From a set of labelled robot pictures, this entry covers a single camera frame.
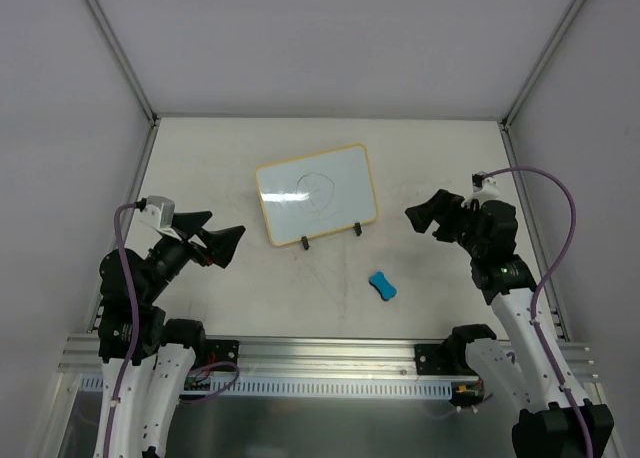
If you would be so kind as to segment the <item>blue whiteboard eraser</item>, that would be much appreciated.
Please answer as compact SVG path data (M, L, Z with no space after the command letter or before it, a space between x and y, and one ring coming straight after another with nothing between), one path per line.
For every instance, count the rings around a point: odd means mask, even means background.
M388 281L385 274L380 271L372 274L368 282L385 302L390 301L397 295L397 289Z

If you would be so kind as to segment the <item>yellow framed whiteboard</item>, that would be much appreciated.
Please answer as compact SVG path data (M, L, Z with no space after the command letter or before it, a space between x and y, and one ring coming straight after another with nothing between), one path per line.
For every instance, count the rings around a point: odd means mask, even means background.
M362 227L379 215L368 150L360 143L262 165L255 180L274 246Z

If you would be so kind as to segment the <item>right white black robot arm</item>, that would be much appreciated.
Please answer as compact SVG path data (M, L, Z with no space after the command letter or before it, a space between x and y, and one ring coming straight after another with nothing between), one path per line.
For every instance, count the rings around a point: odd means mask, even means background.
M474 285L508 335L508 358L483 324L453 328L440 355L459 373L474 372L515 416L511 431L519 457L601 457L614 427L605 404L595 404L564 358L537 306L537 285L516 254L515 208L439 190L405 211L415 232L437 226L436 240L470 256Z

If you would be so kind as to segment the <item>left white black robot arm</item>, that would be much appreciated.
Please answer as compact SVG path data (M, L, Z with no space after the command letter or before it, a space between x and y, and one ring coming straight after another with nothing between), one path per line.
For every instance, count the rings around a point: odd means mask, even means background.
M213 399L240 377L234 358L209 353L202 322L169 319L155 302L190 262L226 268L245 227L208 231L209 211L174 213L145 200L134 207L160 238L146 257L119 240L99 267L103 392L97 457L165 456L187 379L213 370L231 373L227 383L208 394Z

